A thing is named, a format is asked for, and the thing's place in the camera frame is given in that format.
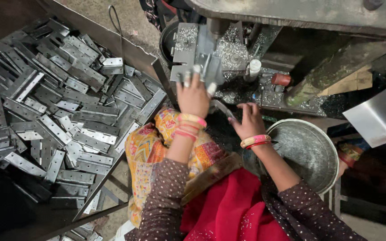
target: pink bangle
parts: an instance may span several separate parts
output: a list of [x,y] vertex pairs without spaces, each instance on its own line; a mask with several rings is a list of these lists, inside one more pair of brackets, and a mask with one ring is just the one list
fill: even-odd
[[200,118],[199,116],[193,115],[193,114],[184,114],[181,113],[178,115],[178,121],[191,121],[191,122],[196,122],[199,125],[201,125],[203,128],[206,127],[206,121],[203,118]]
[[249,137],[249,138],[241,141],[241,147],[245,148],[247,146],[250,146],[250,145],[253,145],[256,143],[260,143],[260,142],[270,142],[271,139],[272,138],[268,135],[255,135],[253,137]]

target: black cable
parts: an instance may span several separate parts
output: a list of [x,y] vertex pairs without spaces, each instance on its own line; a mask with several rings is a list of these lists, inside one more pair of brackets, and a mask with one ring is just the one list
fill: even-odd
[[[115,26],[114,24],[114,21],[111,17],[111,9],[114,10],[114,14],[115,14],[115,18],[117,20],[117,23],[118,23],[118,28]],[[120,34],[120,51],[121,51],[121,57],[123,58],[123,62],[124,62],[124,52],[123,52],[123,41],[122,41],[122,36],[121,36],[121,26],[120,26],[120,20],[118,19],[118,15],[117,15],[117,11],[115,10],[114,6],[113,5],[109,5],[108,6],[108,16],[110,17],[110,20],[111,20],[111,23],[113,24],[114,28],[117,30],[117,32]]]

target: concrete floor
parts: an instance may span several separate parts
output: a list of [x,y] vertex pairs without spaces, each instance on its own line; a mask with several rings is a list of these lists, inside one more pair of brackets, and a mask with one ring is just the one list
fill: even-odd
[[[74,11],[86,16],[89,19],[113,29],[110,19],[108,18],[108,5],[112,4],[117,10],[119,19],[121,20],[122,34],[125,38],[133,43],[142,46],[147,52],[158,56],[159,49],[159,32],[145,18],[145,14],[141,9],[137,0],[59,0],[60,3],[73,9]],[[326,128],[325,123],[320,120],[308,120],[317,122],[320,128]],[[113,175],[123,184],[128,183],[129,168],[127,163],[122,162],[114,171]],[[116,186],[107,181],[105,183],[110,191],[112,191],[122,201],[127,201],[127,195]],[[103,208],[114,206],[115,203],[109,198],[105,198]],[[369,241],[386,240],[386,226],[364,220],[348,214],[342,214],[341,218],[346,224],[353,228],[357,233],[368,239]],[[102,227],[99,227],[98,232],[103,237],[103,241],[111,239],[117,229],[128,220],[127,210],[123,208],[109,215],[108,221]]]

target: pile of metal hinges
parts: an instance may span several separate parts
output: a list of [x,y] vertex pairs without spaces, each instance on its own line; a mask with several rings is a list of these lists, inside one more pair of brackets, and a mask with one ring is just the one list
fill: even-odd
[[0,168],[28,173],[15,186],[53,208],[94,198],[91,185],[166,98],[157,80],[73,32],[47,19],[0,40]]
[[48,239],[47,241],[102,241],[103,237],[94,231],[95,226],[95,222],[88,222],[64,233],[63,235],[58,235]]

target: woman's right hand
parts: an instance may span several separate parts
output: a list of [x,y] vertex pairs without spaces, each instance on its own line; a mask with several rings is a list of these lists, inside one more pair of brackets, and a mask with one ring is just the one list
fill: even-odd
[[237,106],[242,108],[242,124],[236,119],[228,118],[241,140],[255,135],[266,134],[265,123],[260,114],[259,107],[255,103],[242,103]]

